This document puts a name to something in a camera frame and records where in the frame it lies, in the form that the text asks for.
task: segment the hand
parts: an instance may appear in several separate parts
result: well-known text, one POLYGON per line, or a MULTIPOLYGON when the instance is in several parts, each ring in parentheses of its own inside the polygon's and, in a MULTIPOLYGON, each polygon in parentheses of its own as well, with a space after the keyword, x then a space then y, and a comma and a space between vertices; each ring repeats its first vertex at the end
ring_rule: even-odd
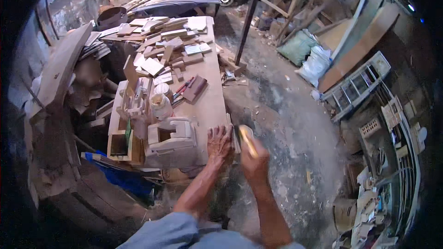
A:
POLYGON ((233 151, 232 146, 232 129, 233 125, 228 127, 224 125, 208 130, 208 163, 224 164, 229 160, 229 155, 233 151))
POLYGON ((249 139, 254 145, 258 157, 252 157, 247 143, 243 142, 241 145, 241 168, 249 185, 254 189, 268 183, 269 151, 255 138, 249 136, 249 139))

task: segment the ladder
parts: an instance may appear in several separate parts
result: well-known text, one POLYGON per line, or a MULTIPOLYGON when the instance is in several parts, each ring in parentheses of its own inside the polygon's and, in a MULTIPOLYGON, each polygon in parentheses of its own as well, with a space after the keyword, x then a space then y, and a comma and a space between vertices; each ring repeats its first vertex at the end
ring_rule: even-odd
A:
POLYGON ((332 121, 338 122, 358 106, 385 78, 390 69, 385 56, 378 51, 350 76, 325 92, 321 100, 327 101, 337 111, 332 121))

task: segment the metal pole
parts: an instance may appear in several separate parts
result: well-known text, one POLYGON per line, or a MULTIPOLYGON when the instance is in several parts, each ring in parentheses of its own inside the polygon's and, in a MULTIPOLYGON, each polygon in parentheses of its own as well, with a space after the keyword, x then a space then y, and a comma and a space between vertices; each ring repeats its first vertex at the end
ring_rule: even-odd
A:
POLYGON ((241 53, 243 53, 243 47, 245 46, 246 38, 248 37, 249 28, 251 27, 252 16, 254 15, 255 7, 257 6, 258 0, 251 0, 248 7, 248 13, 246 15, 245 23, 243 25, 243 30, 241 31, 241 41, 238 47, 237 54, 235 55, 235 65, 238 66, 240 63, 241 53))

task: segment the glue bottle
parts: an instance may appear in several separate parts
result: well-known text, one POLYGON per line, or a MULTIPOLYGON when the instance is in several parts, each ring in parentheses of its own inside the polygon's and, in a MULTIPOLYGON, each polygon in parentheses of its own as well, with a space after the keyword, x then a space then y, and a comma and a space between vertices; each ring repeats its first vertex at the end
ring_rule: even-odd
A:
POLYGON ((171 102, 163 93, 154 94, 151 97, 150 103, 151 110, 159 121, 163 121, 174 115, 171 102))

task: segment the left hand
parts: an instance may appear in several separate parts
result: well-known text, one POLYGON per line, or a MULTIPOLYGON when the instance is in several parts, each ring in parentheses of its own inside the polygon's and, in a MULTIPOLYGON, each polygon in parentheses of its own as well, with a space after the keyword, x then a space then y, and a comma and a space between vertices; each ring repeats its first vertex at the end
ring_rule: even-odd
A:
POLYGON ((209 160, 216 163, 225 163, 233 151, 232 133, 233 125, 228 127, 220 125, 208 130, 209 160))

